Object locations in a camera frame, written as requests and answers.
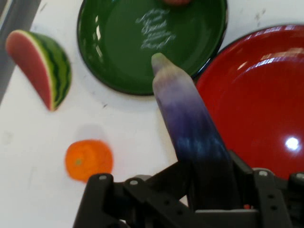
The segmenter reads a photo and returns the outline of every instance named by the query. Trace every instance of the screw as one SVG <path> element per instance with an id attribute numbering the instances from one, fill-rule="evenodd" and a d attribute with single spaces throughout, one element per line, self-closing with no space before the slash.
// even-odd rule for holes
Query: screw
<path id="1" fill-rule="evenodd" d="M 138 184 L 138 181 L 132 180 L 132 181 L 130 181 L 130 184 L 131 184 L 131 185 L 137 185 L 137 184 Z"/>
<path id="2" fill-rule="evenodd" d="M 304 180 L 304 173 L 298 173 L 296 177 Z"/>
<path id="3" fill-rule="evenodd" d="M 264 177 L 268 176 L 268 173 L 266 171 L 260 171 L 258 174 Z"/>
<path id="4" fill-rule="evenodd" d="M 101 181 L 106 180 L 106 176 L 105 175 L 99 176 L 99 180 L 101 180 Z"/>

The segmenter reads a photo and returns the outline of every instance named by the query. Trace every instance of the plastic vegetable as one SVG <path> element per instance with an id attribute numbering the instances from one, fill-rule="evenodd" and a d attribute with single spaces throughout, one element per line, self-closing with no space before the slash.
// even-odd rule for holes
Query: plastic vegetable
<path id="1" fill-rule="evenodd" d="M 98 173 L 111 173 L 111 149 L 99 140 L 82 140 L 73 143 L 66 151 L 66 170 L 75 180 L 87 182 Z"/>
<path id="2" fill-rule="evenodd" d="M 71 66 L 64 50 L 41 34 L 15 30 L 6 51 L 29 79 L 50 111 L 56 110 L 71 86 Z"/>
<path id="3" fill-rule="evenodd" d="M 163 54 L 152 56 L 153 90 L 179 161 L 193 164 L 190 206 L 242 208 L 232 159 L 191 77 Z"/>

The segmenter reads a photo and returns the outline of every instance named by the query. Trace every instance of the red watermelon flesh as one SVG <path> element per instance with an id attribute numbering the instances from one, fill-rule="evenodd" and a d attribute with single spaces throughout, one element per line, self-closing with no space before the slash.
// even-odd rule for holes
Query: red watermelon flesh
<path id="1" fill-rule="evenodd" d="M 6 51 L 27 76 L 49 110 L 53 110 L 52 90 L 48 67 L 35 41 L 21 31 L 7 38 Z"/>

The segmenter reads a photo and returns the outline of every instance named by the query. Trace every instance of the green plate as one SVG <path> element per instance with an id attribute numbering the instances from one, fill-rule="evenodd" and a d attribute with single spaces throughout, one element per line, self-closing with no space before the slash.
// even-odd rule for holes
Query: green plate
<path id="1" fill-rule="evenodd" d="M 84 0 L 78 17 L 80 53 L 94 76 L 129 94 L 152 95 L 151 56 L 162 52 L 195 77 L 226 29 L 226 0 Z"/>

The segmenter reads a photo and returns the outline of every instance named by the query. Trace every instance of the white table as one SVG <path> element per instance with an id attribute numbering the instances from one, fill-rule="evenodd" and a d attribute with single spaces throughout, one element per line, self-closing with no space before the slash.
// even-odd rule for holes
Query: white table
<path id="1" fill-rule="evenodd" d="M 42 0 L 32 31 L 62 44 L 72 62 L 71 90 L 54 113 L 16 68 L 0 106 L 0 227 L 72 227 L 85 185 L 70 179 L 64 156 L 84 138 L 105 140 L 114 153 L 115 181 L 153 175 L 176 162 L 153 97 L 115 92 L 82 62 L 76 20 L 82 0 Z M 303 0 L 229 0 L 223 46 L 251 31 L 304 23 Z"/>

